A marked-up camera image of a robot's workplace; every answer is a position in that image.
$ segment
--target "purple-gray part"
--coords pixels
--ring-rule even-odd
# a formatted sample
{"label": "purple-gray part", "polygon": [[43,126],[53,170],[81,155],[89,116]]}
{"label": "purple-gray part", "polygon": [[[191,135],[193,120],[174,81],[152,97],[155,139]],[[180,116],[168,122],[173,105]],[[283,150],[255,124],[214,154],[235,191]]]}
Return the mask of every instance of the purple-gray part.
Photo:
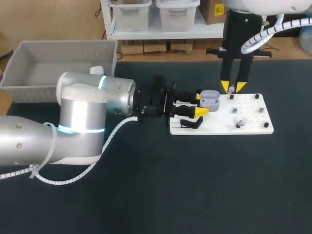
{"label": "purple-gray part", "polygon": [[215,112],[219,110],[220,100],[215,98],[202,98],[200,100],[200,107],[209,108],[209,112]]}
{"label": "purple-gray part", "polygon": [[200,98],[214,98],[219,99],[220,93],[216,90],[204,90],[200,93]]}

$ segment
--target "white storage bin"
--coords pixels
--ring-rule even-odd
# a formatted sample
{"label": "white storage bin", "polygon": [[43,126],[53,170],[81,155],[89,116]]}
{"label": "white storage bin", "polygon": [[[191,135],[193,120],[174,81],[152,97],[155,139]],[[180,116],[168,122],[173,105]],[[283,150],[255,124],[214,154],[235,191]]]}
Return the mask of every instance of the white storage bin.
{"label": "white storage bin", "polygon": [[156,0],[164,32],[187,32],[194,26],[200,0]]}
{"label": "white storage bin", "polygon": [[120,31],[148,31],[148,12],[152,0],[141,4],[113,4],[116,24]]}

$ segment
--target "black bracket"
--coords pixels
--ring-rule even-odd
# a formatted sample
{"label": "black bracket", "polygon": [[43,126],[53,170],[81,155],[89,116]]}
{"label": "black bracket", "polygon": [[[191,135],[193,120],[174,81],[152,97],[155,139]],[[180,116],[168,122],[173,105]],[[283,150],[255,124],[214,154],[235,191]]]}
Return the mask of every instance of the black bracket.
{"label": "black bracket", "polygon": [[202,122],[204,121],[204,117],[201,116],[198,118],[196,122],[191,122],[186,119],[181,119],[180,124],[182,127],[192,128],[192,129],[198,129]]}

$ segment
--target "white shelf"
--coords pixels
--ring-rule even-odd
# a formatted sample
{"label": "white shelf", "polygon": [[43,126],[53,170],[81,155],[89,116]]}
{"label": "white shelf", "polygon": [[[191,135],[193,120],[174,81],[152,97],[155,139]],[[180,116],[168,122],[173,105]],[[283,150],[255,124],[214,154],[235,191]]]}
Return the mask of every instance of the white shelf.
{"label": "white shelf", "polygon": [[190,32],[162,32],[160,24],[160,13],[156,6],[150,7],[149,31],[147,32],[125,32],[118,29],[118,25],[112,25],[112,39],[136,40],[136,39],[203,39],[223,38],[223,23],[207,25],[200,11],[195,14],[195,24]]}

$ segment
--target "yellow tip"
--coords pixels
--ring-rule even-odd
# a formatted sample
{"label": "yellow tip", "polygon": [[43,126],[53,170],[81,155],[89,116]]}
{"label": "yellow tip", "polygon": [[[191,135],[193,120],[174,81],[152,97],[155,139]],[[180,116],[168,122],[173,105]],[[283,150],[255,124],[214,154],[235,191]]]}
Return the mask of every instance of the yellow tip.
{"label": "yellow tip", "polygon": [[198,117],[204,116],[204,115],[208,114],[208,112],[209,112],[208,108],[196,107],[195,108],[194,118],[198,118]]}
{"label": "yellow tip", "polygon": [[237,82],[236,92],[238,93],[245,86],[245,84],[247,84],[247,82]]}
{"label": "yellow tip", "polygon": [[224,88],[224,91],[227,93],[228,89],[229,89],[230,82],[228,80],[222,80],[221,83],[222,83],[222,86]]}

